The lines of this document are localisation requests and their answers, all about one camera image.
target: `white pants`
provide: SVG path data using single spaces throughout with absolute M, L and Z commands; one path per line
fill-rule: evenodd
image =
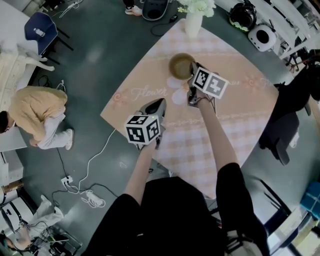
M 45 229 L 63 219 L 60 214 L 54 212 L 49 213 L 50 210 L 52 210 L 51 208 L 47 202 L 41 202 L 38 210 L 36 210 L 36 213 L 28 224 L 28 234 L 31 239 L 39 237 Z
M 44 120 L 45 137 L 38 143 L 40 149 L 63 148 L 69 142 L 70 136 L 66 131 L 56 133 L 59 124 L 66 117 L 64 111 L 56 117 L 48 117 Z

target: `checkered tablecloth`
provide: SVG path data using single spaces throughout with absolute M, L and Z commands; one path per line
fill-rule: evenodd
M 215 198 L 217 170 L 208 132 L 200 111 L 187 106 L 186 81 L 171 76 L 170 58 L 188 53 L 230 82 L 216 101 L 216 112 L 241 165 L 264 130 L 278 92 L 252 63 L 214 34 L 202 28 L 197 38 L 188 38 L 184 22 L 180 20 L 148 51 L 101 116 L 124 135 L 129 115 L 152 100 L 165 98 L 166 131 L 154 159 Z

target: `white vase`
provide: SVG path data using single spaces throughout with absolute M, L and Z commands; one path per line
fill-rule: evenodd
M 197 37 L 202 24 L 202 15 L 188 12 L 185 19 L 185 32 L 190 38 Z

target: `green floor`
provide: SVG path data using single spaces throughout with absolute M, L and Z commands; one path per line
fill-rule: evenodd
M 176 3 L 173 3 L 165 18 L 158 23 L 167 22 L 175 12 Z M 246 35 L 226 20 L 226 13 L 217 9 L 214 17 L 204 18 L 203 26 L 246 56 L 272 83 L 288 78 L 288 70 L 273 52 L 258 52 Z M 88 160 L 102 149 L 113 131 L 100 117 L 101 111 L 159 38 L 150 33 L 150 28 L 156 23 L 126 15 L 121 0 L 84 0 L 78 9 L 72 9 L 60 19 L 56 15 L 54 21 L 70 35 L 71 38 L 66 41 L 74 51 L 57 44 L 57 53 L 50 56 L 61 65 L 55 65 L 54 72 L 41 70 L 38 77 L 48 75 L 53 85 L 64 79 L 68 95 L 65 121 L 66 125 L 74 128 L 75 138 L 72 150 L 60 149 L 60 152 L 66 172 L 78 181 L 87 173 Z M 156 33 L 164 33 L 170 27 L 160 26 Z M 242 168 L 245 174 L 263 178 L 291 208 L 299 204 L 308 182 L 318 177 L 320 166 L 319 135 L 315 122 L 304 111 L 298 115 L 300 140 L 295 149 L 288 150 L 291 162 L 286 167 L 276 161 L 268 150 L 256 147 Z M 29 138 L 28 134 L 23 133 L 23 136 Z M 53 191 L 63 189 L 60 180 L 64 177 L 64 171 L 56 149 L 40 150 L 29 146 L 18 150 L 18 155 L 25 170 L 25 188 L 36 203 L 40 202 L 40 194 L 51 198 Z M 137 156 L 135 147 L 115 132 L 103 154 L 92 162 L 89 177 L 82 183 L 83 188 L 98 182 L 120 195 Z M 258 194 L 259 189 L 251 180 L 248 187 L 253 195 Z M 92 209 L 82 202 L 79 195 L 55 194 L 66 214 L 60 225 L 82 241 L 84 246 L 115 200 L 112 193 L 103 187 L 95 187 L 94 192 L 105 199 L 105 208 Z M 262 212 L 259 203 L 255 208 L 257 213 Z

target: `beige jacket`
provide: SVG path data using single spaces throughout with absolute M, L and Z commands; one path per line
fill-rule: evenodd
M 8 112 L 19 127 L 40 142 L 46 135 L 45 119 L 61 113 L 67 99 L 61 90 L 27 86 L 11 98 Z

